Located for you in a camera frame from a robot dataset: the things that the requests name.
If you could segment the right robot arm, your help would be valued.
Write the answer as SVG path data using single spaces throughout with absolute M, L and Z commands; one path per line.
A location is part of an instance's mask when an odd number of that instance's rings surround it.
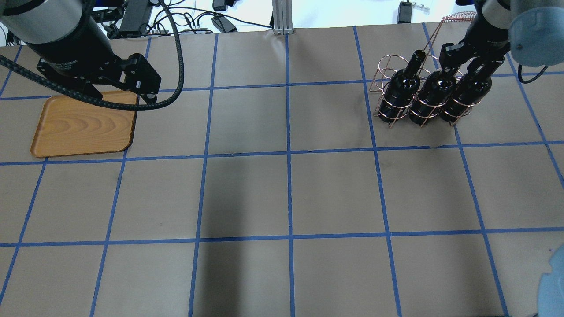
M 477 14 L 462 40 L 443 44 L 441 67 L 472 58 L 495 59 L 510 52 L 522 66 L 555 66 L 564 60 L 564 3 L 561 0 L 458 0 Z

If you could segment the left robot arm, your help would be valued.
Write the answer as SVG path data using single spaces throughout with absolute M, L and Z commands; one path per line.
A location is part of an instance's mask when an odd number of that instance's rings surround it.
M 84 1 L 3 0 L 1 22 L 40 57 L 44 78 L 24 70 L 22 76 L 97 106 L 118 108 L 103 102 L 96 88 L 109 85 L 137 94 L 147 109 L 156 107 L 161 77 L 141 54 L 115 54 Z

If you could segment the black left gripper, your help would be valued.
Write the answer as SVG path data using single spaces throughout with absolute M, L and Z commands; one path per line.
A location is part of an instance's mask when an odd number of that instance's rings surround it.
M 88 103 L 94 106 L 107 106 L 96 85 L 109 85 L 134 92 L 145 104 L 155 104 L 161 84 L 161 76 L 139 53 L 132 54 L 127 59 L 115 55 L 99 65 L 80 65 L 78 60 L 55 64 L 40 59 L 37 70 L 48 80 L 89 96 Z

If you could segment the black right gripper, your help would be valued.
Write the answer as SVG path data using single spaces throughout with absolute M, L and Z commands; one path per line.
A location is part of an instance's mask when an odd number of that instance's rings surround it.
M 466 37 L 457 44 L 443 44 L 439 55 L 439 64 L 443 72 L 454 72 L 471 59 L 478 58 L 482 61 L 491 61 L 504 56 L 509 51 L 510 42 L 507 38 L 500 40 L 485 37 Z

